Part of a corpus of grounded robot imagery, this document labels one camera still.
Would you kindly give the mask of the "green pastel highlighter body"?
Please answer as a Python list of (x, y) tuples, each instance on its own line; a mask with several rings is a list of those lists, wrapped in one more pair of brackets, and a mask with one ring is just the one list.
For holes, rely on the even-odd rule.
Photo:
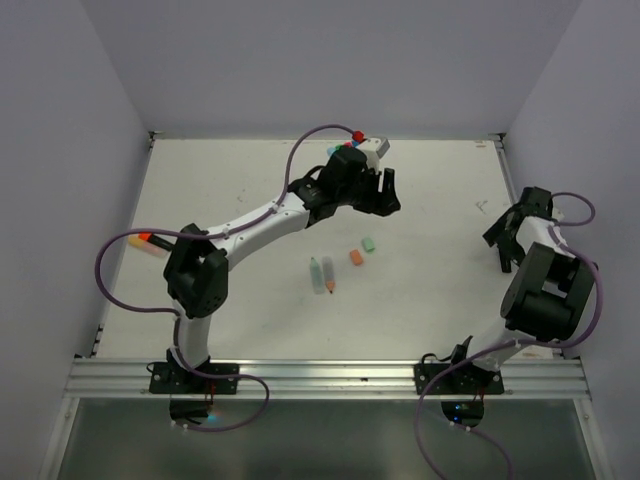
[(324, 276), (320, 263), (312, 257), (309, 263), (312, 288), (315, 294), (323, 294), (325, 291)]

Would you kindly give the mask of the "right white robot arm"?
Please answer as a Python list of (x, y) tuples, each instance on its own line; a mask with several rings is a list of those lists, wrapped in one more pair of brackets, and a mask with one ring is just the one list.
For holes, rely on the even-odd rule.
[(452, 351), (445, 379), (454, 391), (468, 392), (481, 379), (488, 381), (527, 347), (562, 344), (576, 332), (594, 275), (562, 236), (565, 223), (553, 215), (556, 197), (539, 187), (524, 188), (483, 234), (486, 244), (497, 249), (501, 271), (516, 271), (498, 319)]

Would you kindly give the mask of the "orange pastel cap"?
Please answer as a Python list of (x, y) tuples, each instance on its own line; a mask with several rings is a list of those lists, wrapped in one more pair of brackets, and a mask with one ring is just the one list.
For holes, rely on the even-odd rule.
[(351, 250), (349, 252), (349, 256), (350, 256), (351, 262), (356, 266), (362, 265), (364, 262), (361, 256), (361, 253), (357, 249)]

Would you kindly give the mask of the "orange cap black highlighter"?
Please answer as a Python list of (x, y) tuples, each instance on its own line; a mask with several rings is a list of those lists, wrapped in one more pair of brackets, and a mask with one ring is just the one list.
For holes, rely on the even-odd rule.
[(174, 247), (170, 241), (151, 232), (141, 232), (138, 234), (138, 238), (167, 252), (171, 252)]

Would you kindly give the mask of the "green pastel cap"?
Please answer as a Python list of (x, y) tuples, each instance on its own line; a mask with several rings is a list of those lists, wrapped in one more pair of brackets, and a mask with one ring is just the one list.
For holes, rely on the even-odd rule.
[(361, 245), (366, 253), (374, 252), (376, 249), (376, 245), (370, 237), (363, 238), (361, 240)]

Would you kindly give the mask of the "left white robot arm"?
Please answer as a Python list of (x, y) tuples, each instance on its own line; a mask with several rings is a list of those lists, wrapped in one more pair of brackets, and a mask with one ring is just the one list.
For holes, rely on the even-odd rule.
[(212, 314), (226, 301), (231, 270), (249, 255), (286, 235), (333, 216), (341, 206), (380, 217), (400, 210), (395, 172), (380, 168), (389, 149), (382, 137), (336, 149), (324, 166), (292, 181), (284, 196), (212, 232), (190, 224), (189, 239), (176, 241), (163, 276), (179, 311), (171, 355), (172, 379), (185, 392), (208, 379), (207, 337)]

